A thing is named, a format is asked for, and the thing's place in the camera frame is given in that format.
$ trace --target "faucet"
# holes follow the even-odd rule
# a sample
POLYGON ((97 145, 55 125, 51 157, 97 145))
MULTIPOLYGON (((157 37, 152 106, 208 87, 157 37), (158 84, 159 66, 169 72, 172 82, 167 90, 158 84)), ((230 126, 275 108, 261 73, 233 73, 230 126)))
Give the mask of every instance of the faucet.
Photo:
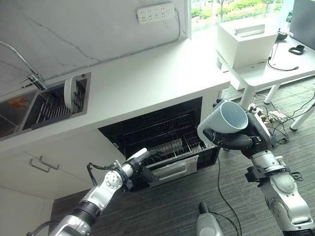
POLYGON ((10 49, 15 55, 18 56, 18 58, 28 67, 28 69, 32 72, 31 75, 29 75, 26 79, 21 81, 20 83, 25 82, 26 80, 30 80, 39 90, 45 91, 47 89, 43 77, 36 71, 34 70, 33 67, 22 57, 22 55, 15 50, 11 45, 3 42, 0 40, 0 45, 3 45, 10 49))

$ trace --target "desk leg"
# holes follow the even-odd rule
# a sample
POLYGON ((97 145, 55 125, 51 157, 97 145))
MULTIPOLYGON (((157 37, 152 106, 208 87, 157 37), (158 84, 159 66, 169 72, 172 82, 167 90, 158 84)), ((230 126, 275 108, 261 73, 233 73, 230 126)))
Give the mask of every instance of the desk leg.
POLYGON ((254 96, 255 92, 257 91, 257 89, 255 87, 252 86, 246 86, 241 102, 240 102, 240 106, 243 107, 244 110, 247 110, 248 106, 252 103, 252 97, 254 96))
POLYGON ((311 101, 309 106, 305 109, 305 112, 303 115, 299 116, 295 122, 290 126, 290 129, 295 131, 297 128, 315 111, 315 98, 311 101))
POLYGON ((268 95, 267 95, 267 97, 266 97, 266 99, 264 101, 265 104, 269 104, 270 103, 272 97, 276 94, 276 92, 278 91, 279 87, 280 87, 280 84, 273 85, 271 87, 271 89, 270 89, 270 91, 269 91, 269 93, 268 93, 268 95))

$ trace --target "white box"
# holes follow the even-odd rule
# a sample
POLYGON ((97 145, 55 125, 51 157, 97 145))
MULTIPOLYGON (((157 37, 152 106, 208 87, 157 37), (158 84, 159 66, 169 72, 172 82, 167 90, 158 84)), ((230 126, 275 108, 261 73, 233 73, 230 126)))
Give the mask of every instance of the white box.
POLYGON ((218 42, 216 50, 231 68, 265 62, 277 39, 277 32, 265 26, 263 33, 249 36, 235 35, 235 30, 243 28, 255 29, 261 22, 255 19, 241 19, 220 23, 218 26, 218 42))

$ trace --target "window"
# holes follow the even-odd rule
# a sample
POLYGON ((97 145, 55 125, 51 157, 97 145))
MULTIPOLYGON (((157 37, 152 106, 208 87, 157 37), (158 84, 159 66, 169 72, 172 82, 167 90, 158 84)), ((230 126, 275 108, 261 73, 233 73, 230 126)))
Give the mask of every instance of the window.
POLYGON ((191 34, 193 40, 209 31, 215 35, 220 22, 242 18, 277 20, 284 0, 191 0, 191 34))

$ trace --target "drawer handle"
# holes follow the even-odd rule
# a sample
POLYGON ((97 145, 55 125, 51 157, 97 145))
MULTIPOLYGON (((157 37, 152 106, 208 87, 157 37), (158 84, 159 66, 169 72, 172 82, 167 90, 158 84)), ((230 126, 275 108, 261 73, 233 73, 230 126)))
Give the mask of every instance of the drawer handle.
POLYGON ((59 169, 59 166, 60 166, 60 165, 54 166, 54 165, 52 165, 52 164, 50 164, 50 163, 48 163, 48 162, 46 162, 46 161, 43 161, 43 156, 40 156, 40 157, 39 157, 39 162, 40 162, 41 164, 44 164, 45 166, 51 167, 51 168, 53 168, 53 169, 55 169, 55 170, 58 170, 58 169, 59 169))
POLYGON ((175 177, 175 176, 179 176, 179 175, 182 175, 182 174, 186 173, 187 172, 187 167, 186 166, 184 166, 184 167, 185 167, 185 169, 183 171, 179 171, 179 172, 171 174, 169 176, 165 176, 163 178, 160 178, 159 180, 161 180, 161 181, 162 180, 166 180, 166 179, 169 179, 169 178, 172 178, 172 177, 175 177))
POLYGON ((33 162, 33 159, 30 160, 30 166, 32 166, 32 167, 34 167, 36 169, 39 169, 39 170, 41 170, 43 172, 46 172, 46 173, 48 173, 50 171, 50 167, 48 167, 48 169, 46 170, 46 169, 40 168, 38 166, 35 166, 32 162, 33 162))

